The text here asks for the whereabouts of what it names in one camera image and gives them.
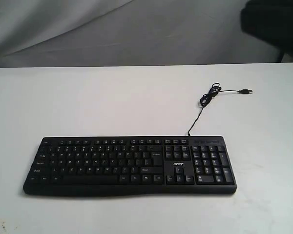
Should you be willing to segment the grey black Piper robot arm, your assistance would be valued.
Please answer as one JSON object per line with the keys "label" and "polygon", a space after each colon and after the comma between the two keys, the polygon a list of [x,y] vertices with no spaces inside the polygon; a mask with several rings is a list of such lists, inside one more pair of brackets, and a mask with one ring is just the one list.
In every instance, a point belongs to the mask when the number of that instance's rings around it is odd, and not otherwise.
{"label": "grey black Piper robot arm", "polygon": [[293,0],[250,0],[240,12],[240,25],[293,58]]}

